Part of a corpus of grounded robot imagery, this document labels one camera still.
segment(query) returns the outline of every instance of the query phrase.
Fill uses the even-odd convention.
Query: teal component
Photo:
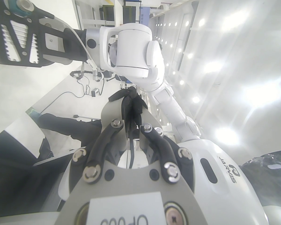
[[[17,14],[22,17],[31,15],[31,13],[27,13],[19,9],[19,7],[17,6],[17,0],[8,0],[8,4],[9,4],[10,11],[14,14]]]

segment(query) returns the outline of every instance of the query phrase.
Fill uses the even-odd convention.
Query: leg
[[[86,146],[87,141],[96,141],[102,129],[100,120],[83,122],[75,119],[56,117],[49,113],[41,115],[36,120],[36,123],[42,129],[56,131],[81,141],[81,146]]]

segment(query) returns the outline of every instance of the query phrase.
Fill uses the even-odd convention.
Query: ceiling
[[[274,99],[265,88],[273,101],[261,107],[245,96],[248,88],[266,83],[281,91],[281,0],[181,3],[152,18],[150,28],[185,113],[239,165],[281,150],[281,95]],[[235,135],[227,136],[238,140],[219,139],[220,128],[230,128]]]

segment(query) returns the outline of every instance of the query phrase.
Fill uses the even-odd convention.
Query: bolt
[[[94,166],[90,166],[87,168],[85,175],[88,178],[94,178],[97,175],[97,173],[98,173],[97,169]]]
[[[186,148],[180,148],[178,150],[178,155],[179,155],[180,158],[188,158],[189,160],[192,159],[192,154]]]
[[[86,150],[85,149],[78,149],[73,154],[72,160],[74,162],[77,162],[81,157],[83,157],[85,155],[86,155]]]
[[[115,127],[120,126],[120,125],[121,125],[121,120],[116,119],[115,121],[113,121],[113,125],[114,125]]]
[[[145,130],[145,131],[151,130],[150,124],[145,124],[145,125],[144,125],[144,130]]]
[[[174,207],[170,207],[166,210],[165,219],[168,225],[184,224],[182,214]]]
[[[169,166],[167,169],[167,174],[171,177],[176,177],[178,175],[178,171],[174,166]]]
[[[154,128],[156,131],[157,131],[157,133],[161,136],[161,137],[163,137],[163,130],[160,128],[160,127],[155,127]]]
[[[187,149],[182,149],[181,154],[185,158],[188,158],[190,156],[190,153]]]

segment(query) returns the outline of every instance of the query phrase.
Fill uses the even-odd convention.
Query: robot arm
[[[111,66],[108,42],[118,35],[116,66]],[[129,23],[115,28],[100,29],[100,67],[124,76],[145,89],[149,99],[167,116],[176,139],[185,142],[199,139],[196,123],[182,111],[174,99],[174,91],[164,79],[164,59],[157,41],[152,41],[151,30],[141,24]]]

